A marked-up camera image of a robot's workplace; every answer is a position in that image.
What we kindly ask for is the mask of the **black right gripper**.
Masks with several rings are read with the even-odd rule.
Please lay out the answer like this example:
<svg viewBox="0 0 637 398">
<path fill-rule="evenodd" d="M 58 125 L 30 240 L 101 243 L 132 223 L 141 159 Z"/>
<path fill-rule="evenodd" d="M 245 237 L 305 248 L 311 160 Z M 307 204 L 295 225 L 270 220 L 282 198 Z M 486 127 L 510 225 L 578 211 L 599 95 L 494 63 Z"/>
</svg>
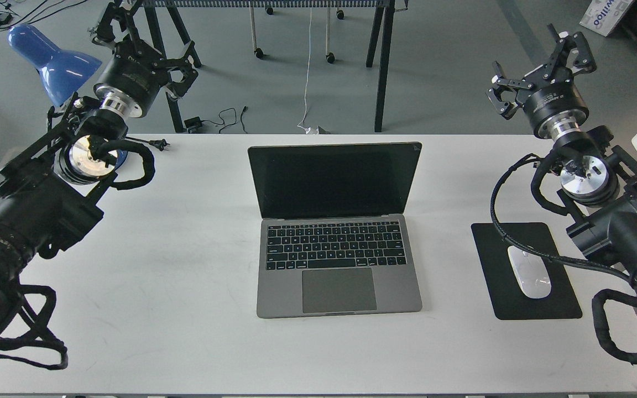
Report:
<svg viewBox="0 0 637 398">
<path fill-rule="evenodd" d="M 500 63 L 493 61 L 495 75 L 486 96 L 505 120 L 512 119 L 522 107 L 534 136 L 559 139 L 581 131 L 587 120 L 589 109 L 573 78 L 593 73 L 597 63 L 583 33 L 558 32 L 553 24 L 547 28 L 556 44 L 545 68 L 539 66 L 521 79 L 510 79 Z"/>
</svg>

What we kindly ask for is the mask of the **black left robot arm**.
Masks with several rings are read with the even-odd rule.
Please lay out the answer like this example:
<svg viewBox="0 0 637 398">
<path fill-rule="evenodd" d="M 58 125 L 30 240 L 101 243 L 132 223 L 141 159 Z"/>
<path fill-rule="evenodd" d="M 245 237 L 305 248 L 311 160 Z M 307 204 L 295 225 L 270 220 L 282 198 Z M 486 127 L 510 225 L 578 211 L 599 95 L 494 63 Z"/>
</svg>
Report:
<svg viewBox="0 0 637 398">
<path fill-rule="evenodd" d="M 112 50 L 92 97 L 78 90 L 101 66 L 97 58 L 56 46 L 35 26 L 8 31 L 8 43 L 35 66 L 53 102 L 46 133 L 0 171 L 0 359 L 48 370 L 68 365 L 67 348 L 49 328 L 53 288 L 23 285 L 20 273 L 38 255 L 52 259 L 103 219 L 109 188 L 129 191 L 156 173 L 152 148 L 164 139 L 127 136 L 160 91 L 182 98 L 201 61 L 175 1 L 109 2 L 91 31 Z"/>
</svg>

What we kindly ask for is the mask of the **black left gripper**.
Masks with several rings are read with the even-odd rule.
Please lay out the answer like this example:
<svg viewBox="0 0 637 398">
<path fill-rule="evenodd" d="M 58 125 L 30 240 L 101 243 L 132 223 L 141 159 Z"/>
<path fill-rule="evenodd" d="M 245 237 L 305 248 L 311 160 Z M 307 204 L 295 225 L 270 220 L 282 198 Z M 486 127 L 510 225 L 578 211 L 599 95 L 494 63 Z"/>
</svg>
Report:
<svg viewBox="0 0 637 398">
<path fill-rule="evenodd" d="M 144 40 L 122 40 L 116 44 L 113 22 L 127 30 L 138 9 L 137 2 L 109 2 L 91 28 L 91 42 L 114 46 L 113 58 L 95 85 L 100 108 L 123 119 L 147 115 L 160 91 L 170 103 L 185 96 L 198 76 L 192 60 L 195 42 L 184 45 L 180 58 L 167 59 Z"/>
</svg>

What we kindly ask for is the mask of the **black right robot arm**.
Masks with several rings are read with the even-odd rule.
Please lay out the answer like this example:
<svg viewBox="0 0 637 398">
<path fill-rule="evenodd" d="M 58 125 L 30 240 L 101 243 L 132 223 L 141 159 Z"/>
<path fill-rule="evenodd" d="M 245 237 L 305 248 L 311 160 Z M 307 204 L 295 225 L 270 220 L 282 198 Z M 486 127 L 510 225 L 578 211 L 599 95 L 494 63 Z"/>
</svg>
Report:
<svg viewBox="0 0 637 398">
<path fill-rule="evenodd" d="M 595 270 L 619 277 L 633 295 L 604 289 L 592 298 L 592 320 L 599 345 L 617 360 L 637 365 L 637 353 L 617 347 L 611 338 L 604 305 L 613 300 L 634 308 L 637 315 L 637 161 L 622 147 L 611 146 L 612 133 L 604 125 L 584 131 L 589 110 L 576 88 L 577 75 L 597 65 L 583 33 L 548 30 L 555 48 L 547 61 L 518 79 L 504 75 L 493 62 L 495 76 L 487 96 L 495 110 L 510 120 L 523 110 L 534 136 L 551 139 L 544 157 L 525 155 L 500 177 L 490 197 L 490 217 L 503 241 L 557 264 Z M 536 164 L 530 192 L 543 209 L 569 215 L 566 230 L 581 259 L 545 254 L 505 231 L 495 204 L 502 185 L 516 169 Z"/>
</svg>

